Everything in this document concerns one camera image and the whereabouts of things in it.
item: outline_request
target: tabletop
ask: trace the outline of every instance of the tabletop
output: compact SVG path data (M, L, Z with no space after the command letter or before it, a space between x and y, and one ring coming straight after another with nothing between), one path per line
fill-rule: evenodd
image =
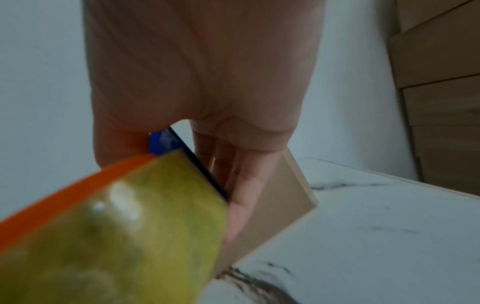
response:
M480 201L306 159L317 208L213 280L201 304L480 303Z

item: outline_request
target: marble surface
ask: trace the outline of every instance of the marble surface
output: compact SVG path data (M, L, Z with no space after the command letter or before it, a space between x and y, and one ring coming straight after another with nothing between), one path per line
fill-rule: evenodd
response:
M314 159L299 166L318 208L236 265L295 301L214 280L201 304L480 303L477 197Z

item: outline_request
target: wall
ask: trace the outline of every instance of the wall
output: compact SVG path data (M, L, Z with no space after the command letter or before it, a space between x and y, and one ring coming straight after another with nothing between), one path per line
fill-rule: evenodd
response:
M330 0L290 149L415 178L384 42L393 0ZM0 217L95 172L79 1L0 2ZM175 127L191 143L188 124Z

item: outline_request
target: orange edge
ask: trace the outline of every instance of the orange edge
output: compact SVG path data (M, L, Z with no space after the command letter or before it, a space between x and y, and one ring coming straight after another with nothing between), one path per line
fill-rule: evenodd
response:
M114 164L8 217L0 222L0 251L155 158L144 154Z

